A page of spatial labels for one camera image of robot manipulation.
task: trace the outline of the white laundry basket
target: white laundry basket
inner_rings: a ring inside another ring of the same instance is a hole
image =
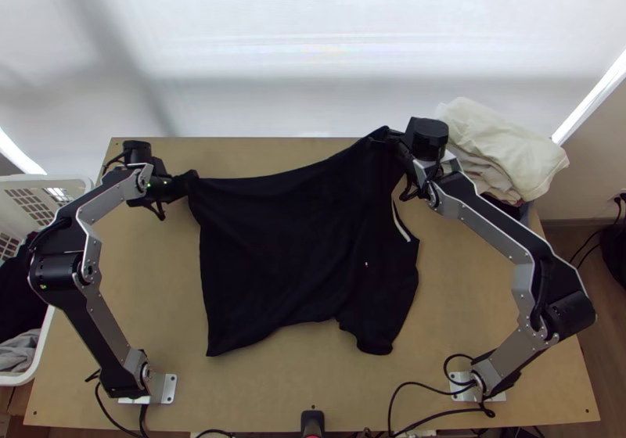
[[[60,207],[92,187],[90,179],[78,176],[16,174],[0,177],[0,265],[15,255],[30,232],[47,226]],[[48,306],[31,366],[21,373],[0,372],[0,386],[18,386],[33,379],[53,314],[54,308]]]

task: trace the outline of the power outlet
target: power outlet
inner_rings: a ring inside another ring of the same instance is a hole
[[[619,192],[614,193],[611,197],[609,197],[608,201],[613,202],[615,197],[620,198],[620,194],[626,193],[626,188],[621,188]]]

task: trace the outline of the black garment in basket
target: black garment in basket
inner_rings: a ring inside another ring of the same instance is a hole
[[[418,239],[391,198],[404,168],[382,127],[329,159],[259,178],[192,179],[207,356],[335,318],[388,354],[418,283]]]
[[[26,244],[0,267],[0,343],[22,332],[39,329],[48,305],[28,284]]]

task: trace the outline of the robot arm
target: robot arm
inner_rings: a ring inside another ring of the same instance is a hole
[[[476,194],[455,156],[445,150],[447,140],[443,122],[413,118],[397,151],[417,186],[414,196],[427,200],[439,214],[467,224],[516,266],[512,292],[518,326],[501,346],[476,358],[470,372],[486,398],[511,387],[520,370],[550,346],[593,324],[595,311],[576,269],[557,257],[543,238]],[[154,372],[146,354],[130,347],[102,298],[102,241],[92,224],[122,202],[150,208],[163,220],[161,204],[186,195],[186,176],[170,176],[146,142],[124,142],[116,159],[121,157],[124,166],[59,209],[33,239],[29,283],[46,303],[65,312],[100,364],[100,380],[109,396],[126,403],[170,404],[176,376]]]
[[[149,207],[162,220],[161,203],[173,202],[185,191],[177,178],[167,174],[163,162],[152,157],[149,143],[124,142],[124,151],[116,159],[121,157],[124,166],[104,175],[99,187],[60,208],[54,221],[33,239],[28,280],[46,303],[66,314],[99,363],[100,381],[110,397],[137,404],[170,404],[176,375],[151,369],[143,350],[130,346],[100,293],[102,240],[92,225],[123,202]]]
[[[595,322],[578,272],[540,236],[477,195],[456,157],[445,149],[448,126],[412,118],[398,143],[415,196],[456,218],[515,264],[512,294],[517,328],[495,350],[473,361],[471,375],[488,398],[511,387],[537,356]]]

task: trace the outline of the wooden table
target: wooden table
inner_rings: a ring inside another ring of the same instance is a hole
[[[349,146],[353,138],[148,138],[172,174],[195,168],[203,177],[249,177],[304,166]],[[114,138],[107,159],[121,149]],[[396,195],[404,185],[401,182]],[[459,221],[444,219],[424,202],[398,204],[421,239],[419,288],[394,351],[377,357],[356,348],[335,321],[282,328],[253,346],[216,358],[204,356],[207,319],[200,288],[199,226],[186,200],[170,205],[159,222],[144,209],[119,206],[96,230],[104,240],[102,292],[132,346],[155,368],[178,374],[172,405],[151,406],[152,430],[221,428],[233,432],[299,429],[300,412],[326,414],[328,430],[386,429],[387,405],[404,381],[447,388],[441,365],[453,353],[473,356],[497,345],[516,327],[510,294],[513,266]],[[541,233],[537,215],[531,226]],[[97,364],[62,314],[52,323],[25,422],[112,428],[83,379]],[[138,406],[106,406],[136,428]],[[449,398],[405,388],[393,427],[458,407]],[[599,420],[577,338],[550,349],[523,370],[493,404],[497,416],[453,415],[429,428],[481,428]]]

